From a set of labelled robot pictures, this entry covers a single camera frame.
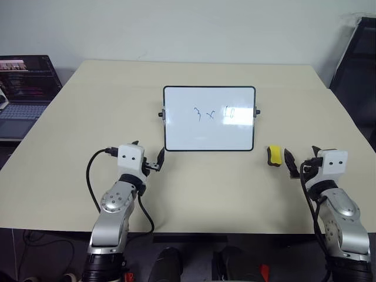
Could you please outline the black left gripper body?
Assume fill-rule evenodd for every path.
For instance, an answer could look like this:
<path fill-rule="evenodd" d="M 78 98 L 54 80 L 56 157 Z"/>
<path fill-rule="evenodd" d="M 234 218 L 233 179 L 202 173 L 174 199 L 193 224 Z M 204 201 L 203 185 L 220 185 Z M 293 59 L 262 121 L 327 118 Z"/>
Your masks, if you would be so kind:
<path fill-rule="evenodd" d="M 151 171 L 151 170 L 155 170 L 155 171 L 157 171 L 156 163 L 157 163 L 157 161 L 156 161 L 156 162 L 148 162 L 148 161 L 147 161 L 147 158 L 144 157 L 144 158 L 143 158 L 143 163 L 142 163 L 142 173 L 143 173 L 146 177 L 148 177 L 148 175 L 150 175 L 150 171 Z"/>

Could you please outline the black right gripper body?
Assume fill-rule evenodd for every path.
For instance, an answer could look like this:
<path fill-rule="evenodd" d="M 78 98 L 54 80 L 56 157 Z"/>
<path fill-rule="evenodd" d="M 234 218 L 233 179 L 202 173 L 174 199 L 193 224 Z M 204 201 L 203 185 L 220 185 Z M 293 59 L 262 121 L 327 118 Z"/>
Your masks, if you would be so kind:
<path fill-rule="evenodd" d="M 323 165 L 322 157 L 307 159 L 300 165 L 300 179 L 310 180 L 318 174 L 318 169 Z"/>

